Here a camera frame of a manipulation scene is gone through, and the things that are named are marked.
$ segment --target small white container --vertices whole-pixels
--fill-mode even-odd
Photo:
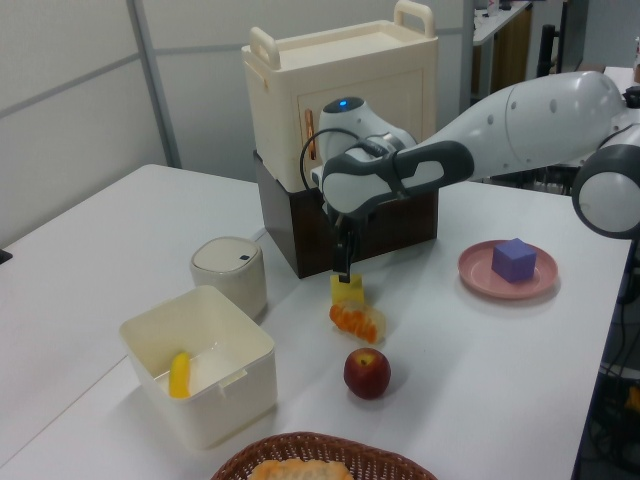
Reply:
[[[275,404],[273,340],[215,287],[197,287],[128,320],[120,336],[143,389],[189,447],[213,446]],[[180,352],[192,358],[185,399],[168,393]]]
[[[253,319],[267,304],[264,258],[256,242],[213,239],[193,254],[190,268],[196,286],[213,285]]]

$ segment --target white storage box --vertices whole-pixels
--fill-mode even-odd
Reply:
[[[273,340],[215,287],[128,320],[120,336],[142,387],[187,446],[212,446],[275,404]],[[184,399],[168,393],[180,352],[191,356],[191,396]]]
[[[416,17],[420,30],[405,16]],[[251,30],[242,48],[256,150],[287,192],[304,189],[299,157],[322,108],[360,97],[418,140],[435,133],[437,37],[429,7],[400,0],[394,21],[378,21],[284,40]],[[305,161],[305,172],[321,165]]]

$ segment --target dark brown wooden base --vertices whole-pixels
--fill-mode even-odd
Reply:
[[[298,278],[332,269],[333,229],[321,209],[317,188],[287,192],[254,152],[267,232]],[[380,205],[362,234],[354,262],[436,238],[438,192]]]

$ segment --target pink plate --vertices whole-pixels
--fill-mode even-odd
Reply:
[[[553,286],[558,277],[558,265],[544,250],[529,245],[536,253],[533,278],[509,283],[491,269],[493,247],[506,240],[491,240],[467,248],[458,260],[462,281],[472,290],[496,298],[511,300],[535,297]]]

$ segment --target box handle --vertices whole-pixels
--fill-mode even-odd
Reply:
[[[244,382],[239,382],[239,380],[243,378],[245,379],[245,381],[248,378],[247,371],[244,368],[220,380],[220,382],[218,382],[218,389],[220,390],[220,394],[225,398],[228,396],[228,394],[232,394],[236,388],[239,388],[242,384],[244,384]]]
[[[393,23],[404,27],[404,15],[409,14],[418,17],[424,24],[424,36],[427,38],[435,38],[436,28],[433,22],[433,13],[426,5],[415,3],[410,0],[398,0],[393,9]]]
[[[272,36],[258,27],[249,31],[249,48],[260,57],[271,70],[280,70],[280,52]]]

